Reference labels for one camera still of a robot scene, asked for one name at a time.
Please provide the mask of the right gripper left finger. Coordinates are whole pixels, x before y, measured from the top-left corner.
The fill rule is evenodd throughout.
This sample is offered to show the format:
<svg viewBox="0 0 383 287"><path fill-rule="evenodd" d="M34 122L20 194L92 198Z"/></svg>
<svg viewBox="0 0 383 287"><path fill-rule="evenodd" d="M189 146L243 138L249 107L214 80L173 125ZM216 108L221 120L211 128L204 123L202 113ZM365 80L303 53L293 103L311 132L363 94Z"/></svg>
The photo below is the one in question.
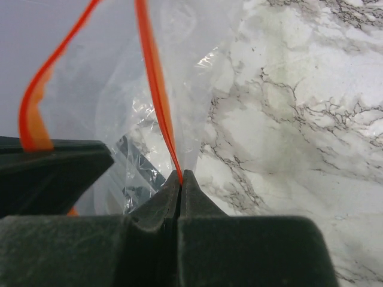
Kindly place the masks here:
<svg viewBox="0 0 383 287"><path fill-rule="evenodd" d="M177 286L176 173L129 215L66 215L111 163L96 141L27 153L1 138L2 286Z"/></svg>

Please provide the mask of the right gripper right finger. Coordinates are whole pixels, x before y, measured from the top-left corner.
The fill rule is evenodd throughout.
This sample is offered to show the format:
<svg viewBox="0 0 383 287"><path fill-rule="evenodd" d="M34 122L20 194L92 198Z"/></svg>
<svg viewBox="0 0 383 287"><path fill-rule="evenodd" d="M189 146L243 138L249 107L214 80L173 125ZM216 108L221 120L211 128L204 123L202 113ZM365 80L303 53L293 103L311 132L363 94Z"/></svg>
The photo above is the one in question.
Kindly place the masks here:
<svg viewBox="0 0 383 287"><path fill-rule="evenodd" d="M338 286L324 237L310 219L228 216L189 170L180 195L180 286Z"/></svg>

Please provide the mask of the clear zip top bag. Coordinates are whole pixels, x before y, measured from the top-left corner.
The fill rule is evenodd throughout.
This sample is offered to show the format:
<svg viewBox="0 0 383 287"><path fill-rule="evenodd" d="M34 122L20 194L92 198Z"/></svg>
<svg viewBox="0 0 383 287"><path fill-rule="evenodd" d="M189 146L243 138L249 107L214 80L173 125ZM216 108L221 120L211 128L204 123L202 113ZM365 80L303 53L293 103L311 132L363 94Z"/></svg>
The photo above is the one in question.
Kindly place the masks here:
<svg viewBox="0 0 383 287"><path fill-rule="evenodd" d="M212 90L242 1L90 1L32 77L19 110L28 151L106 147L111 167L70 214L129 213L196 166Z"/></svg>

